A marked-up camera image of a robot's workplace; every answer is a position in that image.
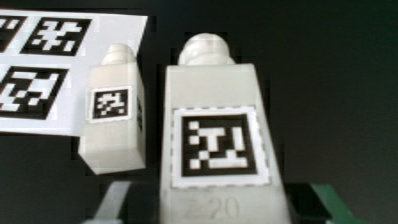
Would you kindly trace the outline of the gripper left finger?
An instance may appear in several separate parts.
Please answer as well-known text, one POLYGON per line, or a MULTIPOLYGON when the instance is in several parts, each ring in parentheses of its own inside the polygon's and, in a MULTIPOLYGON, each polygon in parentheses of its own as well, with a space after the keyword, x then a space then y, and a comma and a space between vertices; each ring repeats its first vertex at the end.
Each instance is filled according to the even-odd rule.
POLYGON ((109 184, 93 217, 86 219, 81 224, 122 224, 122 220, 117 216, 129 186, 129 181, 115 181, 109 184))

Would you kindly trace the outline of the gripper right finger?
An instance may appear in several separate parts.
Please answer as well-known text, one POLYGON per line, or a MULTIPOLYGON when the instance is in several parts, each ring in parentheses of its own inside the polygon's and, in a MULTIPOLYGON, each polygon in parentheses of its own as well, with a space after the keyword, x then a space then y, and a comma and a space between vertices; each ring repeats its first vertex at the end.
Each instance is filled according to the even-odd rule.
POLYGON ((365 224, 365 221, 355 217, 332 186, 328 184, 312 184, 310 189, 323 212, 312 219, 310 224, 365 224))

